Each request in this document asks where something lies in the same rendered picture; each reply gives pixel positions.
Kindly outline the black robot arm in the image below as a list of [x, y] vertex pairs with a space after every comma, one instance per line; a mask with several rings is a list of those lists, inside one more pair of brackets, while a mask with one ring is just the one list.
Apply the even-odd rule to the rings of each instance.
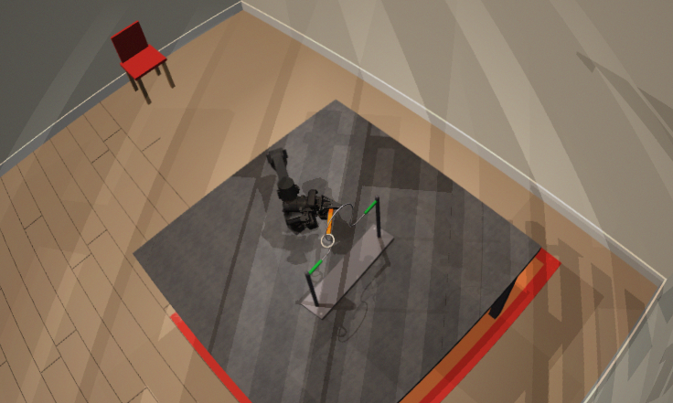
[[[283, 201], [283, 216], [285, 219], [286, 226], [295, 234], [298, 235], [306, 227], [310, 230], [318, 228], [316, 222], [316, 215], [313, 214], [313, 209], [306, 208], [302, 211], [297, 211], [297, 199], [299, 196], [299, 186], [294, 184], [294, 180], [290, 178], [286, 171], [286, 165], [288, 158], [286, 150], [281, 148], [271, 150], [266, 154], [268, 163], [271, 163], [272, 168], [275, 170], [278, 176], [276, 190], [279, 199]], [[303, 213], [303, 214], [302, 214]]]

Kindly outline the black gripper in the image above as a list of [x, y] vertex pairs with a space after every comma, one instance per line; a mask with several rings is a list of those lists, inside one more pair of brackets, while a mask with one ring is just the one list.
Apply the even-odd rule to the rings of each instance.
[[342, 205], [337, 203], [336, 201], [326, 197], [326, 196], [316, 196], [315, 194], [318, 194], [318, 191], [316, 189], [311, 189], [308, 192], [308, 196], [301, 195], [297, 199], [297, 211], [300, 212], [303, 209], [306, 208], [311, 208], [313, 209], [313, 214], [316, 215], [316, 212], [318, 216], [323, 219], [327, 220], [327, 212], [329, 211], [330, 208], [339, 209], [340, 207], [342, 208]]

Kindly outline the orange handle with grey ring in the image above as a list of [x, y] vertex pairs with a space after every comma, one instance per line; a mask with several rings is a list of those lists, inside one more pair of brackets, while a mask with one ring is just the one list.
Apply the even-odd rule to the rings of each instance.
[[[327, 224], [328, 224], [329, 220], [331, 219], [331, 217], [333, 216], [333, 211], [334, 211], [333, 208], [330, 208], [330, 209], [329, 209]], [[332, 218], [332, 219], [333, 219], [333, 218]], [[324, 238], [324, 236], [325, 236], [325, 235], [324, 235], [324, 236], [321, 238], [321, 245], [322, 245], [322, 247], [324, 247], [325, 249], [329, 249], [329, 248], [333, 247], [333, 245], [335, 244], [335, 238], [334, 238], [333, 235], [331, 235], [332, 219], [331, 219], [331, 221], [330, 221], [330, 223], [329, 223], [329, 225], [328, 225], [328, 228], [327, 228], [327, 231], [326, 231], [326, 235], [327, 235], [327, 236], [331, 236], [331, 237], [333, 238], [333, 243], [332, 243], [332, 245], [329, 246], [329, 247], [324, 246], [324, 245], [323, 245], [323, 238]]]

